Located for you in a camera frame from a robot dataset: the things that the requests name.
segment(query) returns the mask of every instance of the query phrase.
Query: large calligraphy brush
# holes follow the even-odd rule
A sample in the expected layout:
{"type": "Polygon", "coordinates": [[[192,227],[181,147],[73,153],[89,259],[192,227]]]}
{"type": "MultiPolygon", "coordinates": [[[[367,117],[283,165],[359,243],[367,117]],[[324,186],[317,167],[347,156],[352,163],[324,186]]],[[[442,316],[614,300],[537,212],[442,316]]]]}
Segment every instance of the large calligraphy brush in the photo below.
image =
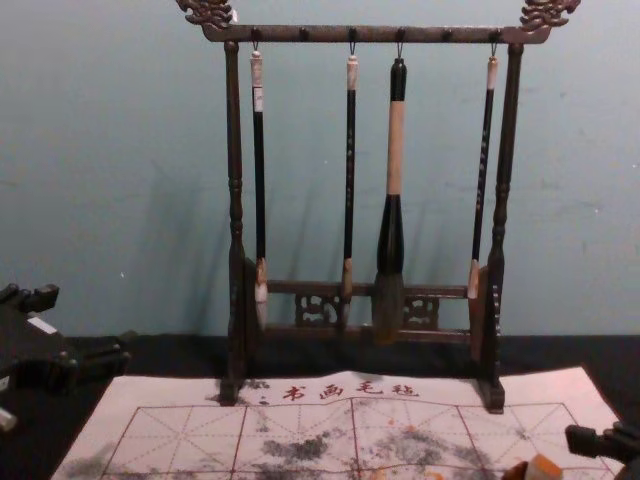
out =
{"type": "Polygon", "coordinates": [[[407,67],[398,48],[391,67],[391,105],[389,108],[389,146],[387,158],[387,197],[378,239],[378,273],[373,296],[374,341],[395,341],[404,316],[404,237],[402,232],[402,157],[404,149],[404,97],[407,67]]]}

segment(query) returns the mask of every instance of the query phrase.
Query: carved wooden panel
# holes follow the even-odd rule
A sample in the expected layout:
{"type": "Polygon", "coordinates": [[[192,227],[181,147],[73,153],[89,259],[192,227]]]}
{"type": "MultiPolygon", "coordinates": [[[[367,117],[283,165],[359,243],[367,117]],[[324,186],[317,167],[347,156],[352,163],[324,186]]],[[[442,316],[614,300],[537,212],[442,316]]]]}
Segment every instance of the carved wooden panel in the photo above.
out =
{"type": "Polygon", "coordinates": [[[404,301],[404,330],[438,330],[440,299],[406,297],[404,301]]]}
{"type": "Polygon", "coordinates": [[[297,327],[328,327],[338,320],[340,297],[296,295],[297,327]]]}

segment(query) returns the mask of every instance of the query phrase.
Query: teal wall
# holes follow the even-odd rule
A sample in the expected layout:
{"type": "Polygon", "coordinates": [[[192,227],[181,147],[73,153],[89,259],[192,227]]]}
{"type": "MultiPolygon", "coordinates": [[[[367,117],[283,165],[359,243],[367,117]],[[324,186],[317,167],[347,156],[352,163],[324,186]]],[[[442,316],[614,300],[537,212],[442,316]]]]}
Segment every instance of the teal wall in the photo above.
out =
{"type": "MultiPolygon", "coordinates": [[[[224,56],[171,0],[21,0],[0,15],[0,282],[61,286],[67,334],[222,334],[229,245],[224,56]]],[[[235,0],[241,22],[515,24],[514,0],[235,0]]],[[[640,4],[584,0],[527,49],[509,221],[507,334],[640,333],[640,4]]],[[[361,45],[356,281],[375,275],[395,45],[361,45]]],[[[347,47],[263,45],[269,273],[341,272],[347,47]]],[[[245,246],[255,255],[240,51],[245,246]]],[[[405,281],[465,283],[489,48],[407,45],[405,281]]],[[[493,192],[506,49],[499,49],[493,192]]],[[[489,250],[485,215],[482,258],[489,250]]],[[[275,301],[274,321],[292,302],[275,301]]],[[[355,305],[357,321],[369,306],[355,305]]],[[[464,302],[441,323],[463,326],[464,302]]]]}

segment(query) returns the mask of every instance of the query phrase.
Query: calligraphy practice paper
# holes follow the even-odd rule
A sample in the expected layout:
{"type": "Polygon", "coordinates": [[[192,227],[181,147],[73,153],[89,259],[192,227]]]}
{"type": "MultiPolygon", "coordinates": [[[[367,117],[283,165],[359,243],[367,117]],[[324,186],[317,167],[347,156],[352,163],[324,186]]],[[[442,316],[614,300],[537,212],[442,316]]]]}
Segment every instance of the calligraphy practice paper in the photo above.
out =
{"type": "Polygon", "coordinates": [[[503,377],[504,414],[473,380],[342,372],[248,380],[234,407],[213,379],[120,377],[54,475],[123,479],[498,479],[541,453],[565,479],[621,465],[569,453],[564,429],[616,416],[580,368],[503,377]]]}

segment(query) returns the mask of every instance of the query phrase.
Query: calligraphy brush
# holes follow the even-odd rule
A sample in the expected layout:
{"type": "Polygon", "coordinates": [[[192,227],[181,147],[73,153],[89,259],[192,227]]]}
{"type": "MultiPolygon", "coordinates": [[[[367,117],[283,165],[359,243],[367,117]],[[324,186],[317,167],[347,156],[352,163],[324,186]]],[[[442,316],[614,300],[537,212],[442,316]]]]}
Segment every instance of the calligraphy brush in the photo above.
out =
{"type": "Polygon", "coordinates": [[[262,55],[256,49],[251,54],[251,84],[253,92],[253,145],[256,173],[256,313],[262,328],[267,324],[267,260],[264,195],[264,133],[262,114],[264,93],[262,86],[262,55]]]}
{"type": "Polygon", "coordinates": [[[358,57],[352,54],[347,60],[347,182],[344,218],[344,263],[342,265],[342,292],[340,321],[338,328],[344,330],[349,321],[351,297],[353,294],[352,244],[353,244],[353,203],[356,157],[356,86],[358,82],[358,57]]]}
{"type": "Polygon", "coordinates": [[[373,334],[378,344],[395,341],[404,316],[404,237],[402,232],[402,157],[407,67],[401,57],[391,67],[391,105],[389,108],[389,146],[387,158],[387,196],[380,238],[378,273],[373,297],[373,334]]]}
{"type": "Polygon", "coordinates": [[[467,289],[467,297],[471,299],[477,298],[478,296],[482,215],[484,213],[484,192],[487,184],[487,164],[489,156],[489,141],[491,139],[491,118],[493,114],[493,94],[496,87],[497,73],[498,59],[495,55],[491,55],[487,69],[487,96],[484,105],[484,124],[482,126],[482,145],[480,148],[480,171],[478,174],[478,194],[476,197],[476,218],[473,225],[473,248],[471,252],[471,267],[469,269],[469,287],[467,289]]]}

